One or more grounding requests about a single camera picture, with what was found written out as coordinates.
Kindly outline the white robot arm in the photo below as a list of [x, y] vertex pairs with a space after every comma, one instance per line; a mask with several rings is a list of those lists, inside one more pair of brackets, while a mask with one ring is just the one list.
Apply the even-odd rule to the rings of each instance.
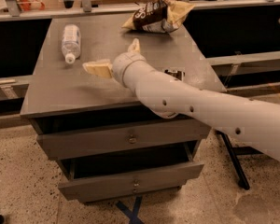
[[187, 115], [280, 161], [278, 104], [192, 87], [148, 64], [138, 39], [115, 60], [87, 62], [83, 68], [98, 77], [114, 78], [161, 117]]

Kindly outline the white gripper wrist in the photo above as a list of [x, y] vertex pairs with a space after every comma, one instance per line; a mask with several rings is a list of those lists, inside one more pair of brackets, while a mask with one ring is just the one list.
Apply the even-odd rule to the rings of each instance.
[[129, 52], [121, 53], [111, 64], [108, 59], [87, 62], [82, 64], [84, 70], [91, 75], [103, 78], [112, 78], [127, 88], [124, 81], [124, 75], [128, 67], [138, 61], [145, 62], [146, 58], [140, 54], [140, 41], [135, 38], [132, 44], [128, 47]]

